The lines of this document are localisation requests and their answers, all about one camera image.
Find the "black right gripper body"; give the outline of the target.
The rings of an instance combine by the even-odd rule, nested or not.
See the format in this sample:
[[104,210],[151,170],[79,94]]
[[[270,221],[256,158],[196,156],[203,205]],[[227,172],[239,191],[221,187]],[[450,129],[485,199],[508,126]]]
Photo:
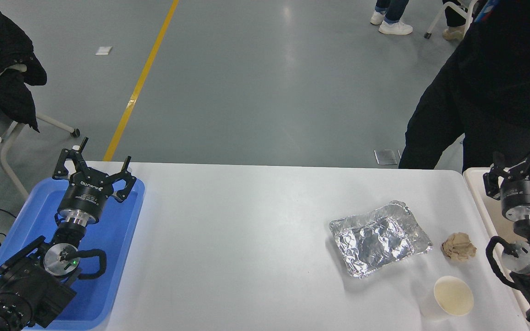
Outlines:
[[530,178],[507,176],[499,188],[503,216],[530,216]]

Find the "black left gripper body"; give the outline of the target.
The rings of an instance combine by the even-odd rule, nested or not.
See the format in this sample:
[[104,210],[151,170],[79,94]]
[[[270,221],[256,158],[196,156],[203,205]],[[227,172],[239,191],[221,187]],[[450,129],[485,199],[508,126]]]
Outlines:
[[71,175],[69,186],[59,205],[59,214],[67,217],[71,210],[80,210],[90,217],[101,217],[111,194],[108,174],[89,168]]

